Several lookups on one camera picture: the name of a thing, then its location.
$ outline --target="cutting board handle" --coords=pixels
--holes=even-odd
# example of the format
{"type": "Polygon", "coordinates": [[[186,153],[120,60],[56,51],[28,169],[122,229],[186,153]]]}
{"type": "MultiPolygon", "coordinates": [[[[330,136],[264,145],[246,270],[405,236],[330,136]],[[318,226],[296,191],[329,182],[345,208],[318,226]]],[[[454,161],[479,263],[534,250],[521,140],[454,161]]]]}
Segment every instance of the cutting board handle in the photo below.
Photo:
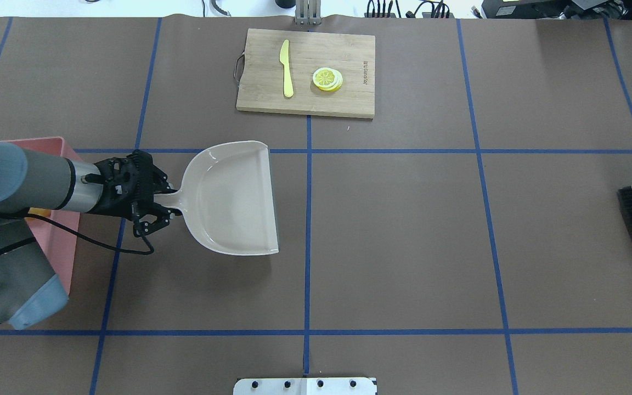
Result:
{"type": "Polygon", "coordinates": [[[240,59],[243,59],[243,70],[240,70],[240,76],[243,77],[243,71],[245,70],[245,51],[238,56],[238,59],[235,60],[235,67],[233,68],[233,80],[236,85],[240,87],[240,78],[238,78],[238,64],[240,63],[240,59]]]}

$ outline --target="brown table surface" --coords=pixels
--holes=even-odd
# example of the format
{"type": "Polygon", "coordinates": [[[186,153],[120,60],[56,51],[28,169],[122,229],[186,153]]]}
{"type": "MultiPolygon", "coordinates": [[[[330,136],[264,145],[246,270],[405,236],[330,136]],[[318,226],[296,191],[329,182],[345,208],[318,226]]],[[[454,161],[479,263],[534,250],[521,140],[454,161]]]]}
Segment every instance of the brown table surface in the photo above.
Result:
{"type": "MultiPolygon", "coordinates": [[[[231,393],[376,377],[380,394],[632,393],[632,22],[366,20],[374,120],[243,113],[246,30],[293,18],[0,18],[0,139],[85,160],[271,150],[281,252],[182,220],[150,257],[80,241],[65,309],[0,329],[0,393],[231,393]]],[[[139,246],[118,218],[80,230],[139,246]]]]}

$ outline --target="white metal plate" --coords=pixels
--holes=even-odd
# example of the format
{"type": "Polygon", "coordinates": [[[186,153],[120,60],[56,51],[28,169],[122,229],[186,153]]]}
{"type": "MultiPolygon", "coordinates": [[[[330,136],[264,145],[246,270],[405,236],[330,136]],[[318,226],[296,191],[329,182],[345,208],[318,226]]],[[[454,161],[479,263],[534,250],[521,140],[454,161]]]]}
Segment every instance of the white metal plate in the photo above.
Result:
{"type": "Polygon", "coordinates": [[[233,387],[233,395],[262,394],[376,395],[377,379],[373,377],[242,379],[238,380],[233,387]]]}

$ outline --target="metal bracket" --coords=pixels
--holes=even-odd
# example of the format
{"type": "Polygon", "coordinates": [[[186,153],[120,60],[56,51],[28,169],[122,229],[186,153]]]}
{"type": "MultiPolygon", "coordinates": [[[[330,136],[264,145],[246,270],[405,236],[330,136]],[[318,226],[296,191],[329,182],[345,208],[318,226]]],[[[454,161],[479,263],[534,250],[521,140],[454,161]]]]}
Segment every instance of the metal bracket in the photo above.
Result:
{"type": "Polygon", "coordinates": [[[233,395],[377,395],[374,377],[242,379],[233,395]]]}
{"type": "Polygon", "coordinates": [[[296,0],[297,25],[321,25],[321,0],[296,0]]]}

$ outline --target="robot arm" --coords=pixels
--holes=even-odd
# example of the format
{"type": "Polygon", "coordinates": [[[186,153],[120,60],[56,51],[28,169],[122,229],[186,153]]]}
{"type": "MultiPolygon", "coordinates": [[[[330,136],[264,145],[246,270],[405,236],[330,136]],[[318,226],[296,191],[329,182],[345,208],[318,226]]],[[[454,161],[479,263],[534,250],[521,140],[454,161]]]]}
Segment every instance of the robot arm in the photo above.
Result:
{"type": "Polygon", "coordinates": [[[140,150],[93,165],[0,143],[0,323],[27,328],[67,303],[23,219],[30,207],[127,218],[142,237],[180,215],[153,201],[155,193],[171,192],[167,175],[140,150]],[[146,215],[156,220],[144,222],[146,215]]]}

